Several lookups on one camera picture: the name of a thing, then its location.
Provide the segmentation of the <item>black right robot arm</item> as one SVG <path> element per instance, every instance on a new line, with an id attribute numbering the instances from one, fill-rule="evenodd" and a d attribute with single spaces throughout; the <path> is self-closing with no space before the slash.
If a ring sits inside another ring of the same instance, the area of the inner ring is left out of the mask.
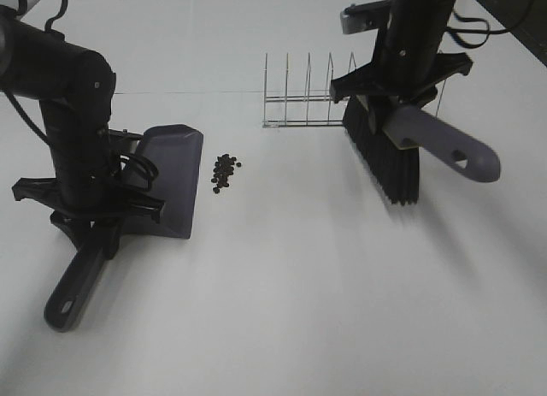
<path id="1" fill-rule="evenodd" d="M 340 14 L 345 34 L 377 33 L 369 63 L 331 82 L 330 97 L 349 100 L 343 123 L 357 143 L 396 149 L 459 143 L 469 136 L 423 106 L 437 84 L 466 75 L 468 55 L 439 51 L 456 0 L 381 0 L 351 5 Z"/>

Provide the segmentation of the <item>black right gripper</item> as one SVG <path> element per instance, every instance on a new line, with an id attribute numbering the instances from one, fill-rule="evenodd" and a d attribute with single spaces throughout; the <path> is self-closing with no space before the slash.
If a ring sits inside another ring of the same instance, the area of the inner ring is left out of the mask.
<path id="1" fill-rule="evenodd" d="M 390 82 L 387 73 L 370 62 L 351 73 L 331 80 L 329 96 L 334 103 L 338 103 L 344 98 L 362 95 L 362 133 L 375 135 L 383 132 L 392 135 L 398 129 L 393 117 L 399 105 L 398 98 L 401 98 L 401 104 L 414 105 L 422 109 L 437 97 L 437 84 L 454 74 L 468 75 L 472 66 L 473 61 L 466 53 L 439 53 L 422 82 L 405 85 Z"/>

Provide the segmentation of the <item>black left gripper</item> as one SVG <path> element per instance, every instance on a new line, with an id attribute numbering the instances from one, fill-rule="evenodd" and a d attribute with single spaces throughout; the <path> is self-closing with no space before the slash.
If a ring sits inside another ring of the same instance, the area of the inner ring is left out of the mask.
<path id="1" fill-rule="evenodd" d="M 77 251 L 94 247 L 91 221 L 112 219 L 103 224 L 106 260 L 112 260 L 119 250 L 124 218 L 145 216 L 159 222 L 165 205 L 161 199 L 123 186 L 95 184 L 85 189 L 62 184 L 55 178 L 21 178 L 12 191 L 17 201 L 28 198 L 55 210 L 50 223 L 70 239 Z"/>

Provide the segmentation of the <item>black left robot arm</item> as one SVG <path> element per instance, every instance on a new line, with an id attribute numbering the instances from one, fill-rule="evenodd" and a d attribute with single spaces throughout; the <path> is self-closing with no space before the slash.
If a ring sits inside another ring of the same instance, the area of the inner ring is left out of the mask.
<path id="1" fill-rule="evenodd" d="M 104 56 L 1 8 L 1 90 L 49 147 L 55 170 L 52 178 L 17 180 L 14 198 L 53 209 L 54 224 L 77 247 L 91 241 L 106 258 L 117 253 L 128 217 L 157 221 L 163 208 L 147 194 L 156 165 L 129 151 L 134 135 L 109 129 L 115 84 Z"/>

